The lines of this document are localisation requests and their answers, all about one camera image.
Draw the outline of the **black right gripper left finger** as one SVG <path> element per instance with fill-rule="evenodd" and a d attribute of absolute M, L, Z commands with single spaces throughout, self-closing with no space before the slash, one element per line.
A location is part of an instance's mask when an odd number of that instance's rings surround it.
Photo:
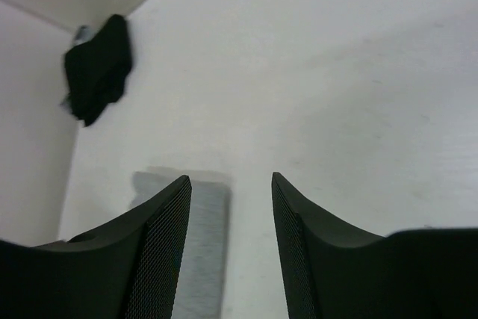
<path fill-rule="evenodd" d="M 1 243 L 3 318 L 170 318 L 191 202 L 187 176 L 69 241 Z"/>

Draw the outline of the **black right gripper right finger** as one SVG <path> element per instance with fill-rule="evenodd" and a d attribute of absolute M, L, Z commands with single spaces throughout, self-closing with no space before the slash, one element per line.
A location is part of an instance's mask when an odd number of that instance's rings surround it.
<path fill-rule="evenodd" d="M 290 318 L 475 318 L 477 230 L 382 237 L 272 176 L 273 216 Z"/>

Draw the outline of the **grey tank top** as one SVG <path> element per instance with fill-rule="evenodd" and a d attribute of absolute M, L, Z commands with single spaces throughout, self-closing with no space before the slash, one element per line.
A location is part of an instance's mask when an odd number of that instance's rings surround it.
<path fill-rule="evenodd" d="M 190 178 L 192 196 L 173 318 L 220 318 L 229 241 L 231 178 L 211 170 L 150 167 L 132 175 L 134 208 L 181 175 Z"/>

